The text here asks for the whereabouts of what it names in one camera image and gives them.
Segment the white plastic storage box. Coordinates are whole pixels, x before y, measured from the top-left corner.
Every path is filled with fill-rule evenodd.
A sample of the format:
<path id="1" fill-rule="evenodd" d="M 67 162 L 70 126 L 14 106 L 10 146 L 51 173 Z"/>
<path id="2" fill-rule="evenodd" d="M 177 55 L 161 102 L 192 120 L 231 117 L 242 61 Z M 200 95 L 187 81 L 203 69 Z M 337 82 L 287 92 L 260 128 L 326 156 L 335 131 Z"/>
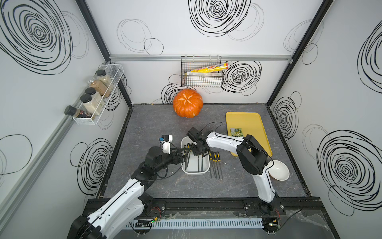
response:
<path id="1" fill-rule="evenodd" d="M 187 169 L 187 172 L 185 171 L 185 166 L 186 166 L 186 161 L 183 163 L 181 169 L 182 171 L 187 174 L 187 175 L 194 175 L 194 176 L 199 176 L 206 174 L 209 171 L 209 156 L 208 154 L 203 155 L 203 163 L 204 163 L 204 169 L 203 172 L 201 172 L 201 156 L 194 156 L 193 152 L 191 151 L 190 155 L 190 161 L 189 161 L 189 166 Z"/>

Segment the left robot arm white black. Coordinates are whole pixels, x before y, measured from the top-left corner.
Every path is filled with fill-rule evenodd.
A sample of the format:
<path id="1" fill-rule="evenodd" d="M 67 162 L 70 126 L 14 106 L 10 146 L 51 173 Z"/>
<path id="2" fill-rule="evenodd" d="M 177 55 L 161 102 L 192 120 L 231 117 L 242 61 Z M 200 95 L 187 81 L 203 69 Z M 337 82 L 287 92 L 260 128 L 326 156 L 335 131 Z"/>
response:
<path id="1" fill-rule="evenodd" d="M 181 148 L 153 146 L 123 188 L 88 216 L 79 216 L 70 226 L 68 239 L 113 239 L 140 216 L 150 197 L 145 191 L 159 180 L 158 172 L 170 164 L 184 163 Z"/>

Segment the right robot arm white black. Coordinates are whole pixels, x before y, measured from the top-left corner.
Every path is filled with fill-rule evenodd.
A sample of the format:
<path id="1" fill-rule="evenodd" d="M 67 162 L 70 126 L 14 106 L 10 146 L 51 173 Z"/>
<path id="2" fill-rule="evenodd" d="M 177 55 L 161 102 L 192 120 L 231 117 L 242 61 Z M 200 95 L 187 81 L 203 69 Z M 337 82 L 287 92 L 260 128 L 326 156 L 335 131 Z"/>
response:
<path id="1" fill-rule="evenodd" d="M 272 160 L 254 136 L 248 134 L 245 137 L 233 137 L 214 131 L 204 133 L 192 127 L 187 137 L 194 143 L 191 149 L 196 156 L 207 153 L 211 148 L 238 155 L 242 167 L 254 179 L 258 198 L 262 201 L 259 206 L 268 207 L 271 211 L 275 209 L 274 199 L 277 194 L 272 186 L 268 166 Z"/>

